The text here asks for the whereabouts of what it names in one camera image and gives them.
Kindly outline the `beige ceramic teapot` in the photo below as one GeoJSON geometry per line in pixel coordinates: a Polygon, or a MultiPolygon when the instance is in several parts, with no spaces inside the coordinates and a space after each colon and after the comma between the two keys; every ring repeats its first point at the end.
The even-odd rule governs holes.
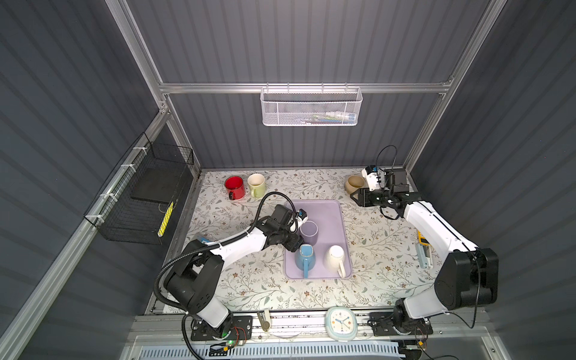
{"type": "Polygon", "coordinates": [[[360,175],[350,175],[344,183],[344,189],[349,195],[364,187],[365,179],[360,175]]]}

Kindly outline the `purple mug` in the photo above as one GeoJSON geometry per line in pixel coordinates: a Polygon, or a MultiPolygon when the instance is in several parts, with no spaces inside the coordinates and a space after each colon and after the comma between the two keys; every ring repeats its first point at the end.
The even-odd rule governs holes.
{"type": "Polygon", "coordinates": [[[300,226],[298,231],[305,244],[315,246],[318,241],[319,228],[314,221],[307,220],[300,226]]]}

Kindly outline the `blue mug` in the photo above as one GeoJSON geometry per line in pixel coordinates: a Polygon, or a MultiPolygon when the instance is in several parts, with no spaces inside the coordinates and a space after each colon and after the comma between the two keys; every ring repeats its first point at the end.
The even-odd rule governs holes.
{"type": "Polygon", "coordinates": [[[302,244],[295,253],[295,265],[302,271],[303,278],[309,278],[311,270],[316,265],[316,254],[310,244],[302,244]]]}

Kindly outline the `light green mug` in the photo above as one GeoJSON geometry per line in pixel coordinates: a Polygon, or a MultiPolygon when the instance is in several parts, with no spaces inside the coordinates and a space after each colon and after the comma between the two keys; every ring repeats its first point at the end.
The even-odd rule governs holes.
{"type": "Polygon", "coordinates": [[[253,198],[259,199],[266,194],[266,178],[260,173],[251,174],[247,178],[247,183],[250,189],[250,195],[253,198]]]}

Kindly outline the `red mug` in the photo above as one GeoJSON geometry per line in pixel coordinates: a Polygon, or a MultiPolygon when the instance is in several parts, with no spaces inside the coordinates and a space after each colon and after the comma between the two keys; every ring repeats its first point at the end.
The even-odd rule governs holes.
{"type": "Polygon", "coordinates": [[[229,200],[240,200],[245,197],[245,185],[242,177],[234,175],[226,179],[224,186],[229,200]]]}

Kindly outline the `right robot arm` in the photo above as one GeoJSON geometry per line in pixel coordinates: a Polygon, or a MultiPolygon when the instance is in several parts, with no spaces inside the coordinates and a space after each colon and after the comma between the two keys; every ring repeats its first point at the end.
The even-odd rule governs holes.
{"type": "Polygon", "coordinates": [[[479,309],[497,300],[499,257],[461,235],[420,193],[398,185],[392,167],[384,169],[376,158],[362,169],[366,187],[351,194],[360,207],[391,209],[397,219],[412,224],[436,251],[442,267],[433,285],[417,295],[396,301],[391,326],[399,335],[426,335],[425,324],[457,309],[479,309]]]}

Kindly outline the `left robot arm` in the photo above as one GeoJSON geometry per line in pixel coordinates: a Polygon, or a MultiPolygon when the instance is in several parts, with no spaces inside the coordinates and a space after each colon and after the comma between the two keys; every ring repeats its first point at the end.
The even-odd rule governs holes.
{"type": "Polygon", "coordinates": [[[304,240],[299,229],[308,214],[284,193],[272,191],[260,201],[254,220],[243,231],[220,241],[191,240],[168,261],[153,284],[156,299],[203,321],[217,338],[233,327],[233,314],[215,298],[222,272],[244,257],[273,245],[296,252],[304,240]]]}

